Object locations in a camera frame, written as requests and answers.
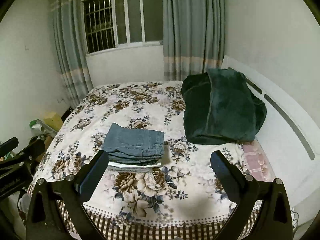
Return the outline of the green white floor clutter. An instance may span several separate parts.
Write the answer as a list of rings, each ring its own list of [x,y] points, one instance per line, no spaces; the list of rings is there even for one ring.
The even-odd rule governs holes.
[[[31,121],[29,123],[29,128],[33,136],[43,135],[55,138],[57,135],[57,131],[55,129],[51,128],[39,119]]]

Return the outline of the pink pillow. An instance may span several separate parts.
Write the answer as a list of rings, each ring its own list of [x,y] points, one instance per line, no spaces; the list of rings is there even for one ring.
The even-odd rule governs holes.
[[[243,152],[246,167],[250,175],[256,180],[272,182],[276,178],[270,162],[257,139],[249,144],[244,144]]]

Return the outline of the yellow cardboard box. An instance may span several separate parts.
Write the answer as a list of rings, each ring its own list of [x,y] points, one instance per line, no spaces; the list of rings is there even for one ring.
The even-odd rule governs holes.
[[[61,119],[61,116],[59,116],[55,112],[50,112],[46,114],[43,118],[43,121],[45,124],[50,126],[55,131],[59,131],[61,127],[63,126],[63,120]]]

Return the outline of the white bed headboard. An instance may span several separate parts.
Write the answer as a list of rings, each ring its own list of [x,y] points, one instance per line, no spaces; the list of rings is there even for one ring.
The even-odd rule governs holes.
[[[225,56],[222,67],[241,72],[265,103],[267,116],[256,135],[276,177],[283,180],[298,224],[319,212],[319,127],[289,94],[249,66]]]

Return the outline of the floral bed blanket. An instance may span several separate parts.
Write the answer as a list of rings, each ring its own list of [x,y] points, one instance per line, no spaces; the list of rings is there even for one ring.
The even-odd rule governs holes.
[[[249,171],[244,146],[266,106],[242,81],[95,87],[54,137],[31,184],[27,239],[238,239],[258,214],[238,209],[218,172]]]

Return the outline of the folded blue jeans stack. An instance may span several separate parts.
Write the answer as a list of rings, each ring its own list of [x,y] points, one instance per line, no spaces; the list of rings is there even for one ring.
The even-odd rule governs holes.
[[[101,149],[109,160],[121,164],[150,165],[164,155],[164,132],[149,129],[130,129],[113,123]]]

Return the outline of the white board under jeans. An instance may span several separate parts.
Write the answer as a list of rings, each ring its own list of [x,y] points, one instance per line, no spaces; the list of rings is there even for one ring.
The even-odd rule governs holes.
[[[161,166],[161,162],[157,162],[155,164],[150,164],[150,165],[133,165],[133,164],[121,164],[121,163],[115,163],[110,161],[108,163],[109,166],[112,167],[122,167],[122,168],[153,168],[153,167],[160,167]]]

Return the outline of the dark green plush blanket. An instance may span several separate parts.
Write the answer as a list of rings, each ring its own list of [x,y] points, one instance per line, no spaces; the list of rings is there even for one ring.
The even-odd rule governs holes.
[[[188,142],[220,145],[252,142],[267,116],[265,104],[232,69],[209,69],[182,83],[183,126]]]

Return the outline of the grey-blue left curtain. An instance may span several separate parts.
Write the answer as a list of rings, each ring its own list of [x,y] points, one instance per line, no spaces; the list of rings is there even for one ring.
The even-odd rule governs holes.
[[[81,30],[80,0],[50,0],[59,71],[72,108],[93,89]]]

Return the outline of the grey-blue curtain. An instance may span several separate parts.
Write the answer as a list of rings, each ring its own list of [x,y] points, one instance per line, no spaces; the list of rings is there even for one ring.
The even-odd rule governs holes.
[[[225,19],[225,0],[163,0],[164,78],[184,80],[220,68]]]
[[[50,0],[59,71],[72,108],[93,89],[81,30],[80,0]]]

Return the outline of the white framed barred window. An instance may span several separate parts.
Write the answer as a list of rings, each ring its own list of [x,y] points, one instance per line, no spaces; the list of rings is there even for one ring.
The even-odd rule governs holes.
[[[89,54],[163,43],[162,0],[81,0]]]

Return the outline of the grey-blue right curtain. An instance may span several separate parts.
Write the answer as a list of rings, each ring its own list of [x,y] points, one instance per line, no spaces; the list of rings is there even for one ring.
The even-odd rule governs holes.
[[[184,80],[220,68],[225,19],[225,0],[163,0],[164,78]]]

